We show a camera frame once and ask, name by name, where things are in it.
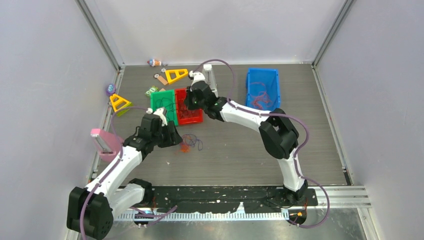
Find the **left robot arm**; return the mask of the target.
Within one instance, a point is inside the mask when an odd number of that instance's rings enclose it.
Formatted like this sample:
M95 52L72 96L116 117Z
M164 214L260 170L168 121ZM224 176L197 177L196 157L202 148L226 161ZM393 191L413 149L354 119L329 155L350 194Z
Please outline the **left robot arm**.
M118 190L125 178L140 165L155 147L179 145L179 135L173 121L168 121L158 109L145 114L133 135L121 144L121 149L106 169L85 187L74 187L68 197L66 226L80 233L82 239L104 239L113 221L130 207L148 207L154 199L150 182L134 178Z

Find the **green plastic bin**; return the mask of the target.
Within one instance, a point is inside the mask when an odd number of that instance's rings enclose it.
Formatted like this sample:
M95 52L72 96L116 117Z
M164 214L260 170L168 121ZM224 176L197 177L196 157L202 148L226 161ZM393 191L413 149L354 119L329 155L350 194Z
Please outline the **green plastic bin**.
M178 126L177 119L177 104L176 104L176 96L175 91L165 90L154 92L150 95L150 107L155 111L158 108L166 109L166 120L173 121L175 126Z

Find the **red plastic bin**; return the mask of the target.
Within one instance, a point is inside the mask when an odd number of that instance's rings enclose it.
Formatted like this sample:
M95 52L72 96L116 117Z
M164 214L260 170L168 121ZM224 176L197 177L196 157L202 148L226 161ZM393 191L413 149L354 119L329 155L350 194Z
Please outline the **red plastic bin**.
M178 88L174 90L176 103L176 118L179 125L199 124L203 122L203 112L201 109L188 110L184 104L186 89Z

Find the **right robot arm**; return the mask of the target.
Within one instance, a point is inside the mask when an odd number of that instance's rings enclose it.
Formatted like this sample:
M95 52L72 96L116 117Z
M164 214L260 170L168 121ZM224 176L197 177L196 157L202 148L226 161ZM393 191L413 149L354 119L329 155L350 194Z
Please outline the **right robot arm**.
M189 110L201 109L213 120L257 131L265 150L279 164L287 202L299 205L305 199L308 181L298 160L298 152L304 144L299 144L299 132L293 124L293 121L300 123L299 119L287 115L280 108L258 110L226 97L217 97L203 80L193 82L185 91L184 104Z

